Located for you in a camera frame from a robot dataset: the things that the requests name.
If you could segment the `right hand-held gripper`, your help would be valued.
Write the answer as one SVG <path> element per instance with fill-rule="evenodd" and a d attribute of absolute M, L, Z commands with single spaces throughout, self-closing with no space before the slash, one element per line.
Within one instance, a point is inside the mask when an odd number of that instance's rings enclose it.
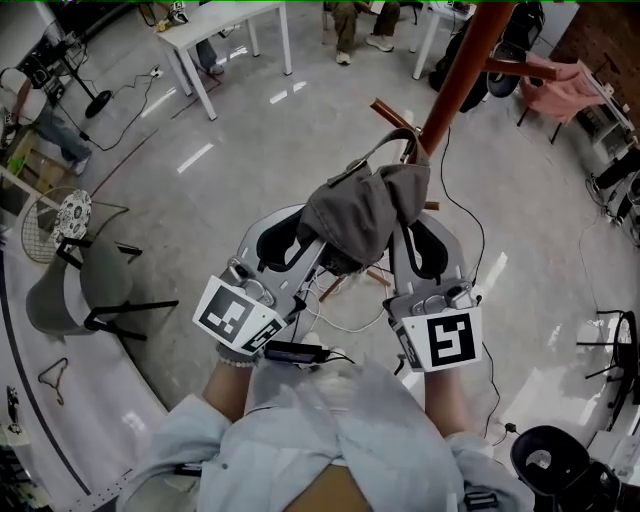
<path fill-rule="evenodd" d="M 389 245 L 394 296 L 383 302 L 414 372 L 429 373 L 482 358 L 482 314 L 458 239 L 430 214 L 394 227 Z"/>

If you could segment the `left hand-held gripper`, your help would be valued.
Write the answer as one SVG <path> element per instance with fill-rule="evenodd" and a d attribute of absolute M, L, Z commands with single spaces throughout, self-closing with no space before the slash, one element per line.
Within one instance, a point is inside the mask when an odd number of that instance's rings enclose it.
<path fill-rule="evenodd" d="M 305 308 L 298 291 L 326 243 L 298 242 L 302 209 L 288 206 L 253 223 L 225 271 L 209 279 L 193 322 L 227 349 L 256 354 Z"/>

